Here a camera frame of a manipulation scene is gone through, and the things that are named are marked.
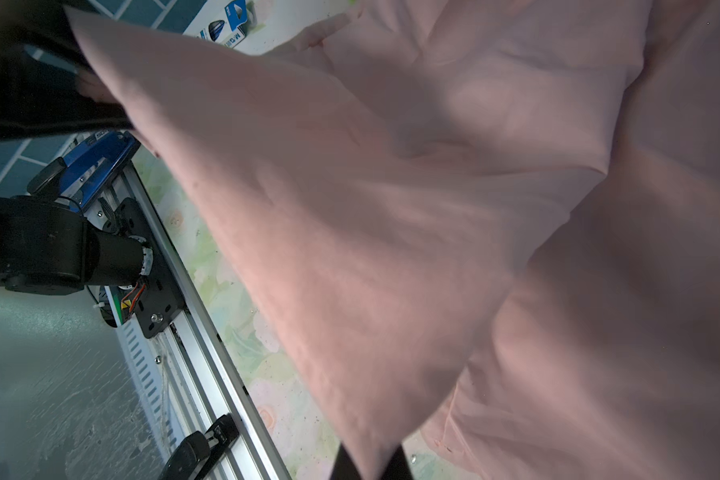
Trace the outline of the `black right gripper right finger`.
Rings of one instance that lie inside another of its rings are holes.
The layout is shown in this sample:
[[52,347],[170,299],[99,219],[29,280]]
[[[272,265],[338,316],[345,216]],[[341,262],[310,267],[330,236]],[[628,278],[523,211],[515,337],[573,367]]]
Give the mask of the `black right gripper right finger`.
[[412,480],[407,457],[401,445],[394,451],[389,463],[382,473],[382,480]]

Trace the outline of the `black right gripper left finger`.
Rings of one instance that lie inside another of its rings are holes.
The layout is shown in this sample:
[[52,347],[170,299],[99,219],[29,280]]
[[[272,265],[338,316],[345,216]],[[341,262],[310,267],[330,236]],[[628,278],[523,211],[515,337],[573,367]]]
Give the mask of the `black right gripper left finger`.
[[360,480],[360,474],[343,444],[339,446],[329,479]]

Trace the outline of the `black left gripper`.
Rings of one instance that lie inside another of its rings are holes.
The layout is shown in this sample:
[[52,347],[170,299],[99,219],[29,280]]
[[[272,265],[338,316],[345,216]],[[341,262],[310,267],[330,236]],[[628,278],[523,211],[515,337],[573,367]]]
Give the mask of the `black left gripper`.
[[68,7],[98,13],[88,1],[0,1],[0,141],[132,127],[118,103],[78,89],[92,68]]

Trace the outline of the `pink shorts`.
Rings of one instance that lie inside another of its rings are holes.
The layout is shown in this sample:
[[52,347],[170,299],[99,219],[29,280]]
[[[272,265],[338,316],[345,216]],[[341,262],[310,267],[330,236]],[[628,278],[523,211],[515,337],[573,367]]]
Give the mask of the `pink shorts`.
[[720,479],[720,1],[68,18],[362,478]]

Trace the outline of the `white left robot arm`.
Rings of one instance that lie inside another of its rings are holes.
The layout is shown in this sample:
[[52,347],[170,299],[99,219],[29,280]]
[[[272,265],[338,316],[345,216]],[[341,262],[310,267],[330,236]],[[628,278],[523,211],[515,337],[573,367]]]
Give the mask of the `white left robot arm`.
[[[83,86],[92,68],[68,16],[95,11],[86,1],[0,1],[0,141],[131,128],[121,105]],[[146,241],[102,231],[81,203],[57,201],[66,168],[56,159],[28,194],[0,198],[7,290],[68,295],[89,285],[134,285],[151,272]]]

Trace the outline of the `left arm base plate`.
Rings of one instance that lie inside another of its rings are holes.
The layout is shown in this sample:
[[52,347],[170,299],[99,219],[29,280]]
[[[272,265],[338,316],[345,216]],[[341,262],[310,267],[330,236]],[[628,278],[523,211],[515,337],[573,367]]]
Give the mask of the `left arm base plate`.
[[118,205],[103,231],[102,283],[120,288],[121,318],[136,320],[143,336],[151,339],[168,329],[187,307],[171,264],[133,198]]

